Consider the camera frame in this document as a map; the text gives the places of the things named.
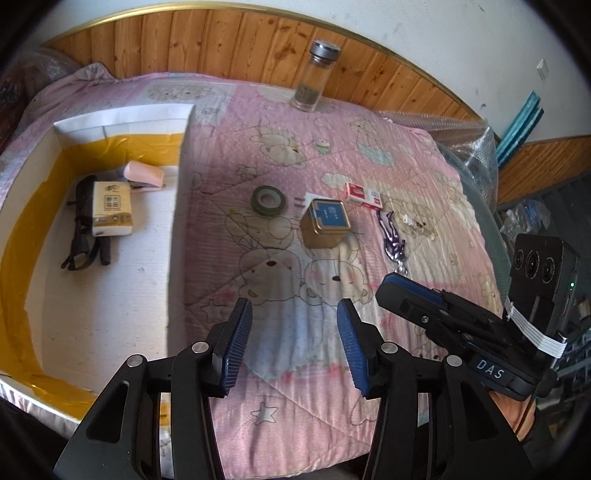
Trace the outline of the person right hand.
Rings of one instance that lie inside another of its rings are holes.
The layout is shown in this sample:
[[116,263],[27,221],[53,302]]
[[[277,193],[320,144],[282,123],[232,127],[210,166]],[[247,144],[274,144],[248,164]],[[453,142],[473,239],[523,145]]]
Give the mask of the person right hand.
[[503,413],[517,438],[523,441],[535,423],[535,398],[529,396],[524,401],[518,401],[496,391],[490,391],[489,396]]

